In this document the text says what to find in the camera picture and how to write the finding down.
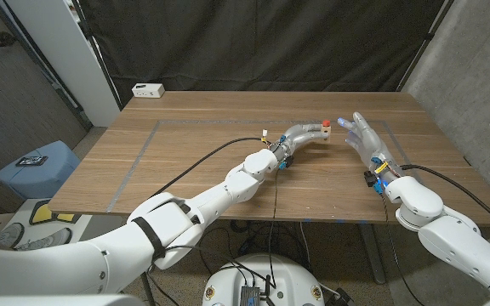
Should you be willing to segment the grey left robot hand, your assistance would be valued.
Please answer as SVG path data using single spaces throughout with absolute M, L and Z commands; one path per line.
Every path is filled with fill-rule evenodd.
M 278 167 L 289 167 L 293 163 L 293 154 L 301 146 L 315 139 L 329 139 L 330 127 L 321 123 L 294 125 L 290 127 L 269 150 L 275 155 Z

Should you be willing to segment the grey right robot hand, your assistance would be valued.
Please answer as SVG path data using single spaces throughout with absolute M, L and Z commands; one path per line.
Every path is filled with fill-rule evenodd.
M 348 130 L 345 142 L 358 153 L 370 172 L 387 183 L 404 176 L 385 142 L 359 112 L 353 113 L 352 121 L 339 118 L 338 124 Z

